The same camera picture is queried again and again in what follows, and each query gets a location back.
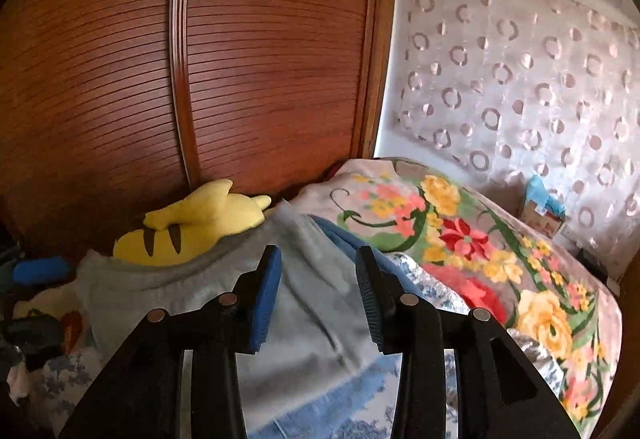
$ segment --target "stuffed animal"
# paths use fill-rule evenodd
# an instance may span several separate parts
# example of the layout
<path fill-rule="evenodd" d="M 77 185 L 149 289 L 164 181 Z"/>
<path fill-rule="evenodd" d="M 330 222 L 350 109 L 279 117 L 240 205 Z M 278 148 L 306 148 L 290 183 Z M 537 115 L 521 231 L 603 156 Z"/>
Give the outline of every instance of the stuffed animal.
<path fill-rule="evenodd" d="M 229 179 L 212 181 L 183 200 L 147 213 L 146 227 L 117 239 L 113 256 L 143 265 L 176 265 L 208 251 L 225 235 L 264 222 L 262 211 L 271 198 L 230 194 L 232 185 Z"/>

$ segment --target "wooden wardrobe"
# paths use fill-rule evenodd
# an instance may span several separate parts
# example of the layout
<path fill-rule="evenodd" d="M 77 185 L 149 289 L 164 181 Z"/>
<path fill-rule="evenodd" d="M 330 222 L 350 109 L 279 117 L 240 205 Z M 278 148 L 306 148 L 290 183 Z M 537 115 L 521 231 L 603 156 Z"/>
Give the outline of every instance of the wooden wardrobe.
<path fill-rule="evenodd" d="M 109 252 L 204 181 L 278 195 L 375 140 L 393 0 L 6 0 L 0 196 L 34 254 Z"/>

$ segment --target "gray shirt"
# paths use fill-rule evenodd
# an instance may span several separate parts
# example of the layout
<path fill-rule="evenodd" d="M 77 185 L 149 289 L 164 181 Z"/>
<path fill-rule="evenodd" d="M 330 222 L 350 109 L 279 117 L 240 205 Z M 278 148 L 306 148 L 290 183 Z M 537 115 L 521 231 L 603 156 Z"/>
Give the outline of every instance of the gray shirt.
<path fill-rule="evenodd" d="M 269 334 L 255 356 L 236 356 L 247 431 L 358 375 L 378 350 L 353 262 L 286 202 L 262 225 L 221 239 L 185 264 L 147 267 L 90 251 L 78 270 L 78 295 L 103 358 L 111 357 L 151 309 L 193 311 L 231 291 L 242 273 L 256 268 L 267 244 L 282 250 Z"/>

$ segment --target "tissue box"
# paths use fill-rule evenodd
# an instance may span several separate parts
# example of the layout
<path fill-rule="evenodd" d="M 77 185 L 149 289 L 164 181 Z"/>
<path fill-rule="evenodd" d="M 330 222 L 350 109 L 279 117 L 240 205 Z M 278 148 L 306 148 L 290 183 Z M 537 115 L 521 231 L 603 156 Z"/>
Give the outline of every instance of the tissue box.
<path fill-rule="evenodd" d="M 519 219 L 529 228 L 552 239 L 564 225 L 564 216 L 554 215 L 534 200 L 525 200 Z"/>

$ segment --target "plush toy ear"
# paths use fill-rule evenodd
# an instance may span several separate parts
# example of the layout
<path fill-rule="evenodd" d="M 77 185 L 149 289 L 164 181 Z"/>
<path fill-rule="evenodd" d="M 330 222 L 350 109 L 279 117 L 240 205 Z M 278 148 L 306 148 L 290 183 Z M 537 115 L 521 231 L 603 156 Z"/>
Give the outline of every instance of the plush toy ear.
<path fill-rule="evenodd" d="M 258 204 L 258 207 L 264 211 L 269 207 L 269 204 L 271 204 L 271 197 L 268 195 L 257 195 L 255 197 L 251 197 L 256 204 Z"/>
<path fill-rule="evenodd" d="M 233 182 L 229 179 L 203 184 L 183 200 L 162 210 L 147 213 L 143 224 L 156 231 L 172 224 L 205 224 L 222 210 L 231 186 Z"/>

